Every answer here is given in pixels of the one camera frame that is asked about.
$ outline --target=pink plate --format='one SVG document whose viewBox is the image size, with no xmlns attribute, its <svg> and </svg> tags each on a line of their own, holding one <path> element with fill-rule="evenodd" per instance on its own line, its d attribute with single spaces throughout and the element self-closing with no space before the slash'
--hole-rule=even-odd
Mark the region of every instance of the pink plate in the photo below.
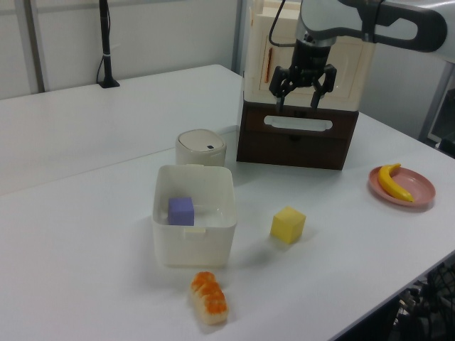
<svg viewBox="0 0 455 341">
<path fill-rule="evenodd" d="M 395 199 L 385 192 L 379 184 L 379 170 L 380 167 L 377 167 L 370 172 L 370 186 L 378 195 L 390 202 L 404 206 L 423 206 L 430 203 L 436 195 L 433 184 L 427 178 L 413 170 L 400 167 L 392 174 L 393 180 L 412 194 L 414 202 Z"/>
</svg>

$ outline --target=container lid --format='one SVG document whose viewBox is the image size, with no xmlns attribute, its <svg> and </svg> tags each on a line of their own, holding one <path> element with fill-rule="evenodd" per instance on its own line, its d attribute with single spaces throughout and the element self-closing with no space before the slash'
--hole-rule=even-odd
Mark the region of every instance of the container lid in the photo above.
<svg viewBox="0 0 455 341">
<path fill-rule="evenodd" d="M 197 129 L 182 133 L 178 141 L 192 151 L 213 151 L 225 145 L 223 139 L 216 133 L 206 129 Z"/>
</svg>

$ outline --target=white wall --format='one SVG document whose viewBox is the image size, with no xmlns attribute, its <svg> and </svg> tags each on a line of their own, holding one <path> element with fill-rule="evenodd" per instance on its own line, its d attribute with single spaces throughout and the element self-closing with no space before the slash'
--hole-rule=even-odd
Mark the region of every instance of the white wall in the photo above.
<svg viewBox="0 0 455 341">
<path fill-rule="evenodd" d="M 38 91 L 26 26 L 18 17 L 24 15 L 14 0 L 0 1 L 0 99 L 23 96 Z"/>
<path fill-rule="evenodd" d="M 238 0 L 109 0 L 112 73 L 122 80 L 233 64 Z M 96 0 L 37 0 L 46 90 L 95 83 L 102 56 Z"/>
<path fill-rule="evenodd" d="M 445 66 L 430 54 L 378 44 L 360 111 L 418 139 Z"/>
</svg>

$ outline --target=white plastic bin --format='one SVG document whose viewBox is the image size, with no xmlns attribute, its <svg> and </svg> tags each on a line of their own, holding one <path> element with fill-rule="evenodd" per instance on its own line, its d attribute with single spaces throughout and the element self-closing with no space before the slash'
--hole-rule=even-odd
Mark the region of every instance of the white plastic bin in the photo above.
<svg viewBox="0 0 455 341">
<path fill-rule="evenodd" d="M 177 165 L 224 166 L 225 157 L 226 143 L 213 131 L 196 129 L 177 137 Z"/>
<path fill-rule="evenodd" d="M 194 226 L 168 224 L 168 200 L 191 197 Z M 217 166 L 162 166 L 152 215 L 157 260 L 167 266 L 223 266 L 229 258 L 237 211 L 230 170 Z"/>
</svg>

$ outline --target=toy banana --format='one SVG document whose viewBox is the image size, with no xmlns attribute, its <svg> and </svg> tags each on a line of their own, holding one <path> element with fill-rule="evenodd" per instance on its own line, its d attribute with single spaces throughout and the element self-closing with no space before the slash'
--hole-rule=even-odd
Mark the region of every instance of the toy banana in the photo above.
<svg viewBox="0 0 455 341">
<path fill-rule="evenodd" d="M 399 163 L 381 167 L 378 174 L 379 184 L 385 192 L 389 193 L 394 198 L 414 202 L 414 198 L 411 193 L 398 185 L 390 176 L 390 174 L 392 174 L 392 172 L 399 167 L 401 167 Z"/>
</svg>

